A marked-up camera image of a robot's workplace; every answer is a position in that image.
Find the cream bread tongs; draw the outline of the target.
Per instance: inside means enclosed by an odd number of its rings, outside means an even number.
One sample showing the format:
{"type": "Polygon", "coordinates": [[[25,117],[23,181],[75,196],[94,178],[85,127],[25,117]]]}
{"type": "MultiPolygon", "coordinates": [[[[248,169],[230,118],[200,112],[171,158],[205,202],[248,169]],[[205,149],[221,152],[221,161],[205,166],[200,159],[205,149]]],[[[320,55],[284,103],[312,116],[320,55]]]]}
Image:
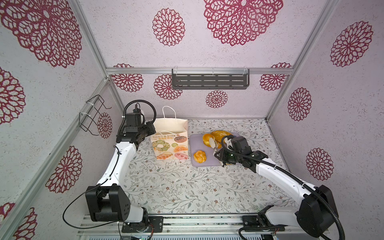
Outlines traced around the cream bread tongs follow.
{"type": "Polygon", "coordinates": [[[210,147],[213,149],[213,156],[217,160],[216,154],[220,151],[219,144],[212,135],[210,135],[208,142],[210,147]]]}

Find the printed white paper bag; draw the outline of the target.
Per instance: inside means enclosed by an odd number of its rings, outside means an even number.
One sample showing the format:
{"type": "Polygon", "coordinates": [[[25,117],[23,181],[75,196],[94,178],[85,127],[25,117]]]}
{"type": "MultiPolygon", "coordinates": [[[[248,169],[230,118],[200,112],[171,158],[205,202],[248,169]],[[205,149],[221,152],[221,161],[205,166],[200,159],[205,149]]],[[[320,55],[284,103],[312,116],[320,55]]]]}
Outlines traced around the printed white paper bag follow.
{"type": "Polygon", "coordinates": [[[188,120],[179,119],[176,112],[173,117],[167,118],[165,108],[166,106],[162,108],[163,117],[156,119],[154,123],[156,133],[151,136],[156,159],[188,160],[188,120]]]}

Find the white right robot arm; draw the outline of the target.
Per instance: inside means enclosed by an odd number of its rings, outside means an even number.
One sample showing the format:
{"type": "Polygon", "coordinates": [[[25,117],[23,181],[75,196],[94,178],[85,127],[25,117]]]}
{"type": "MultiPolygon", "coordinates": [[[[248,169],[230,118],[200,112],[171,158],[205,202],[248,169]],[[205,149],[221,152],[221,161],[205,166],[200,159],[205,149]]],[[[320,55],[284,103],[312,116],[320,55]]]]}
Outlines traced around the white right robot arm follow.
{"type": "Polygon", "coordinates": [[[324,232],[331,225],[336,225],[339,239],[346,238],[344,228],[339,219],[332,191],[321,185],[316,187],[276,165],[261,151],[234,151],[222,147],[214,150],[214,156],[223,166],[241,164],[252,172],[265,177],[286,192],[297,204],[298,210],[283,210],[270,207],[264,212],[270,224],[265,230],[285,226],[300,227],[314,238],[324,237],[324,232]]]}

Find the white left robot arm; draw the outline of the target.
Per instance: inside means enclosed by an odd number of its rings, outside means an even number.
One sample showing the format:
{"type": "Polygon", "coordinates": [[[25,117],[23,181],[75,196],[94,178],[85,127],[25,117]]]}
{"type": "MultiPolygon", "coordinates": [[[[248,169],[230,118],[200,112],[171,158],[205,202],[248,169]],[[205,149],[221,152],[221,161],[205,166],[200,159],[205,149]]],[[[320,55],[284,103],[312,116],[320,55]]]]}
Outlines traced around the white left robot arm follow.
{"type": "Polygon", "coordinates": [[[132,230],[145,232],[149,229],[148,212],[131,204],[125,193],[123,180],[139,144],[145,137],[156,133],[153,124],[124,127],[117,135],[114,155],[95,186],[89,186],[85,197],[93,222],[123,222],[132,230]]]}

